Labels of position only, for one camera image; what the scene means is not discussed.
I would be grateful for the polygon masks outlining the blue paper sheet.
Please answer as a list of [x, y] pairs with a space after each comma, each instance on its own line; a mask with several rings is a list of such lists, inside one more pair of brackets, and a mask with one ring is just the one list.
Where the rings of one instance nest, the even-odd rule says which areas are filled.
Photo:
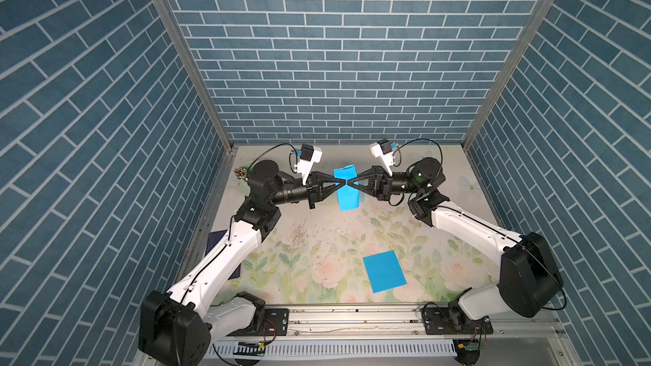
[[396, 252], [387, 251], [367, 256], [363, 258], [363, 263], [374, 293], [407, 285]]
[[348, 186], [348, 180], [357, 177], [357, 169], [353, 164], [340, 169], [334, 169], [334, 176], [337, 179], [344, 180], [345, 185], [337, 190], [337, 201], [341, 212], [359, 208], [359, 190]]

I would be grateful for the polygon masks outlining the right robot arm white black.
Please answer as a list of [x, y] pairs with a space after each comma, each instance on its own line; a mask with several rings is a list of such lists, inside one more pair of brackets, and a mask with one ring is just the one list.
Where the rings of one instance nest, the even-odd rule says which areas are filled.
[[449, 320], [456, 329], [509, 310], [525, 318], [548, 310], [549, 302], [566, 292], [546, 239], [536, 232], [505, 230], [468, 213], [440, 192], [444, 181], [441, 162], [427, 157], [403, 172], [374, 165], [347, 183], [379, 201], [409, 194], [408, 207], [417, 220], [458, 237], [497, 264], [497, 282], [467, 288], [449, 302]]

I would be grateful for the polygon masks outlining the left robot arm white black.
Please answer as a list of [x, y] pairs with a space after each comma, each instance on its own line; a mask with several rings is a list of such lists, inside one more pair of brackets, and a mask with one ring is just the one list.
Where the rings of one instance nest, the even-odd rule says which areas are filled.
[[226, 234], [178, 283], [165, 292], [152, 291], [140, 311], [138, 349], [164, 365], [197, 365], [212, 343], [233, 332], [257, 335], [264, 325], [265, 302], [238, 293], [212, 308], [221, 288], [240, 264], [276, 228], [280, 205], [307, 201], [310, 208], [346, 182], [298, 162], [300, 177], [262, 160], [247, 171], [249, 195], [232, 216]]

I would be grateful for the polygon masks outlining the aluminium mounting rail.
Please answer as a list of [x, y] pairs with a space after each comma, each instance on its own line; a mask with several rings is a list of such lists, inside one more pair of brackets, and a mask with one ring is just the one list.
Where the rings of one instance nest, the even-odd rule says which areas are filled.
[[305, 339], [393, 339], [415, 337], [553, 338], [564, 335], [557, 317], [543, 311], [532, 319], [513, 312], [489, 315], [492, 335], [427, 335], [420, 318], [425, 304], [281, 304], [288, 308], [288, 333], [280, 338]]

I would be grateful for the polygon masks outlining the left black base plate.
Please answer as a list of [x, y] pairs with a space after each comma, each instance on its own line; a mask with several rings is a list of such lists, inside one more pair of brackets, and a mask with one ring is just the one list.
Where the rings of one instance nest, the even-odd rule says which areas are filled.
[[285, 337], [289, 324], [288, 308], [266, 308], [256, 313], [252, 324], [229, 334], [229, 337]]

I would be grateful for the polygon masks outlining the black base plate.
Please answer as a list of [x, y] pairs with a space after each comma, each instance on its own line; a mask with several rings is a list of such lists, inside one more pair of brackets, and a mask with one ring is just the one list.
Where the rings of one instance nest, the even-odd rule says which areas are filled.
[[288, 308], [266, 308], [256, 313], [252, 324], [229, 334], [229, 337], [285, 337], [289, 324]]
[[420, 309], [420, 318], [427, 335], [492, 335], [490, 318], [470, 320], [456, 306], [452, 308], [426, 303]]

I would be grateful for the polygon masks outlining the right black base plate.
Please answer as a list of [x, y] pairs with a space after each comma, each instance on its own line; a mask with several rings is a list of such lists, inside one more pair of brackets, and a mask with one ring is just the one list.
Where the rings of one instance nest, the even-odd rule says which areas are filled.
[[427, 335], [492, 335], [490, 318], [470, 320], [456, 306], [452, 308], [426, 303], [420, 309], [420, 318]]

